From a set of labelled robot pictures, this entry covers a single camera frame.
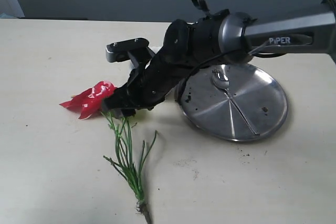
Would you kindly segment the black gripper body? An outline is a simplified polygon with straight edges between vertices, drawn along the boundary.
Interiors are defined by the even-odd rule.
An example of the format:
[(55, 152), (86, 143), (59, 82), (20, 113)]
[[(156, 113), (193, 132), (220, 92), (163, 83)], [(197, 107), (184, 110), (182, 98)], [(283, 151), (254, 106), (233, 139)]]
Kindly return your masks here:
[(173, 21), (165, 32), (162, 48), (140, 76), (128, 85), (130, 99), (131, 93), (136, 91), (167, 94), (192, 69), (220, 55), (219, 28), (228, 14), (225, 9), (193, 24), (182, 19)]

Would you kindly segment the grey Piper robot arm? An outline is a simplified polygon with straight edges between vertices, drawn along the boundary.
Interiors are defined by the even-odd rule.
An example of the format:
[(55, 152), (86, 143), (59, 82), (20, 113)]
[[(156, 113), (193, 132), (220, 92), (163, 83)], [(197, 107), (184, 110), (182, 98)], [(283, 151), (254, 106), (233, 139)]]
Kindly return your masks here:
[(177, 19), (167, 28), (158, 52), (148, 40), (135, 38), (106, 46), (107, 60), (130, 60), (127, 82), (104, 98), (102, 110), (120, 117), (153, 109), (179, 83), (200, 69), (241, 64), (253, 57), (285, 54), (327, 54), (335, 57), (335, 1), (265, 19), (224, 9), (210, 13), (205, 0), (191, 0), (204, 13), (194, 23)]

